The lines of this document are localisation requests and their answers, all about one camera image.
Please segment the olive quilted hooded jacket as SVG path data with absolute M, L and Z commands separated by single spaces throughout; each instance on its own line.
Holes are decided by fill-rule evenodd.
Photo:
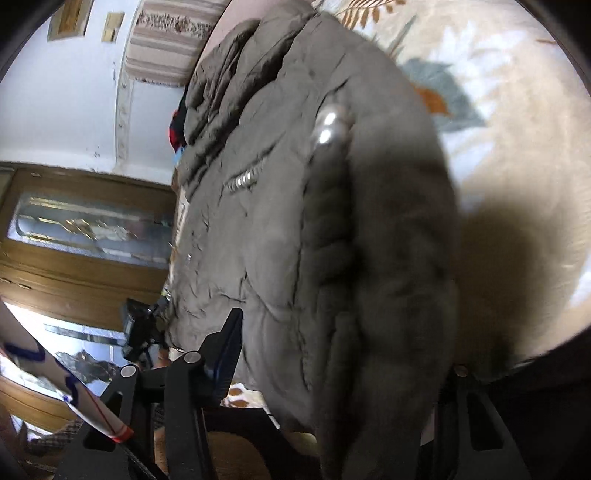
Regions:
M 411 479 L 451 365 L 456 195 L 404 73 L 306 1 L 233 27 L 185 96 L 168 341 L 243 312 L 236 375 L 326 479 Z

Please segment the dark clothes pile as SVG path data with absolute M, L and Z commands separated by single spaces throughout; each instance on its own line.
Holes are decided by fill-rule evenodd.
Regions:
M 177 164 L 182 153 L 186 148 L 186 140 L 184 136 L 184 125 L 187 114 L 186 108 L 186 94 L 187 87 L 183 91 L 183 95 L 179 101 L 179 104 L 172 115 L 171 122 L 168 127 L 168 138 L 170 146 L 174 151 L 173 161 Z

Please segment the wooden glass wardrobe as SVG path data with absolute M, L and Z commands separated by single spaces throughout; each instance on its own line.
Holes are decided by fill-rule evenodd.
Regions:
M 128 298 L 153 303 L 168 273 L 167 186 L 37 165 L 1 166 L 1 298 L 119 332 Z

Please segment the white patterned sleeve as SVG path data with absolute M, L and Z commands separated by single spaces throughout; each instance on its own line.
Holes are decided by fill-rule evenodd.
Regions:
M 1 302 L 1 350 L 21 370 L 48 381 L 78 417 L 115 443 L 121 444 L 132 437 L 133 430 L 50 354 L 4 302 Z

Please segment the striped floral back cushion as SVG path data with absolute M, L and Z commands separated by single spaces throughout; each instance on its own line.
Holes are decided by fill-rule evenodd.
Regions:
M 138 5 L 124 70 L 139 82 L 184 86 L 228 2 L 151 0 Z

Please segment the pink bolster cushion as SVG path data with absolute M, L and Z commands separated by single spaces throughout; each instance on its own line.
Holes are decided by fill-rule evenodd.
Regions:
M 242 24 L 256 27 L 266 13 L 276 4 L 277 1 L 274 0 L 231 0 L 221 18 L 213 27 L 191 76 L 197 73 L 198 65 L 235 27 Z

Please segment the leaf pattern plush blanket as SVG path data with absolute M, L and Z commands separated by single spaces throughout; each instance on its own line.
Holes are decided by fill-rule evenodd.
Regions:
M 590 324 L 590 96 L 515 1 L 322 1 L 422 96 L 462 212 L 456 358 L 495 373 Z

